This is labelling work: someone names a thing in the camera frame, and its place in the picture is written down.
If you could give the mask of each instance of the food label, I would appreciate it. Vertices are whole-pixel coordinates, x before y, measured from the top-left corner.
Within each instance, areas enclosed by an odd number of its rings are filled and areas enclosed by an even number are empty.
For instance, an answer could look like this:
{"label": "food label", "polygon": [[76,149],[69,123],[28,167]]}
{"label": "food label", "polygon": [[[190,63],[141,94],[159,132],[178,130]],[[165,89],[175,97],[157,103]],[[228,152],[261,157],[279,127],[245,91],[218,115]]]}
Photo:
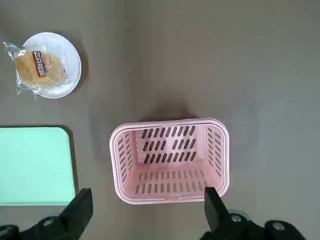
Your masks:
{"label": "food label", "polygon": [[42,55],[40,51],[33,51],[33,60],[35,64],[35,69],[36,72],[38,73],[39,77],[45,77],[46,76],[46,69],[45,69],[45,64],[42,59]]}

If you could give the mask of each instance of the screw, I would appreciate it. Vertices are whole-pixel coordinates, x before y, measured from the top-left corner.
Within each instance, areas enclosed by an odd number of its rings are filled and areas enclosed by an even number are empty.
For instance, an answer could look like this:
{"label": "screw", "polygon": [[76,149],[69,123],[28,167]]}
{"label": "screw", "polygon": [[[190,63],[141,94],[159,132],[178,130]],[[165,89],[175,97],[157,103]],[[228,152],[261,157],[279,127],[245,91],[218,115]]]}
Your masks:
{"label": "screw", "polygon": [[241,222],[241,217],[239,217],[238,215],[232,215],[231,220],[234,221],[235,223],[239,223]]}
{"label": "screw", "polygon": [[0,231],[0,237],[6,235],[7,233],[9,233],[9,231],[12,229],[11,226],[7,226],[5,229]]}
{"label": "screw", "polygon": [[43,226],[48,226],[48,225],[52,224],[53,221],[54,221],[54,219],[50,218],[50,219],[44,221]]}
{"label": "screw", "polygon": [[280,222],[274,222],[274,223],[272,224],[272,226],[273,226],[275,229],[280,230],[280,231],[285,230],[285,226],[283,226]]}

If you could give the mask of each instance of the plastic wrapper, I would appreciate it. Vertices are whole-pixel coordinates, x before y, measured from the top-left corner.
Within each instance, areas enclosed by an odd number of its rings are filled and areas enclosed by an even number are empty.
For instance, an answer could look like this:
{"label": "plastic wrapper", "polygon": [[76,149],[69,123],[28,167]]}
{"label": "plastic wrapper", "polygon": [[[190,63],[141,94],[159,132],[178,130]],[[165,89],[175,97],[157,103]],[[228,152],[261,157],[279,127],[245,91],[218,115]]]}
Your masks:
{"label": "plastic wrapper", "polygon": [[15,66],[18,94],[22,90],[32,90],[39,95],[69,83],[65,67],[68,61],[60,46],[37,44],[19,48],[12,43],[3,44]]}

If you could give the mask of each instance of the bread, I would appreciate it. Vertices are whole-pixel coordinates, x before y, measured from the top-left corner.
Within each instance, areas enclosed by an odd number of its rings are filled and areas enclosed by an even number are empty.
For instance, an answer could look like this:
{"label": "bread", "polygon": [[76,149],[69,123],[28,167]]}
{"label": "bread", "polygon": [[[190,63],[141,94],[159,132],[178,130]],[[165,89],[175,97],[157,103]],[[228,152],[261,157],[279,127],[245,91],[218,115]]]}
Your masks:
{"label": "bread", "polygon": [[62,84],[66,73],[61,61],[41,51],[26,51],[14,58],[15,68],[25,85],[49,87]]}

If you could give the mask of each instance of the basket slot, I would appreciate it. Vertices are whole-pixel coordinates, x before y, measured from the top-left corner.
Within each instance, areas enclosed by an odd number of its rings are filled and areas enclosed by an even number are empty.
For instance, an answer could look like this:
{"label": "basket slot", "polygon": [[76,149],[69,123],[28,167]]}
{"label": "basket slot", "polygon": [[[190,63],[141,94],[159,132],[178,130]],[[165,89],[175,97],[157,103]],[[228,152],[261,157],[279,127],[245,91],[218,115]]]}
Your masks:
{"label": "basket slot", "polygon": [[208,127],[207,129],[208,163],[214,169],[216,174],[221,178],[221,172],[223,168],[220,160],[223,154],[221,135],[214,132],[210,127]]}

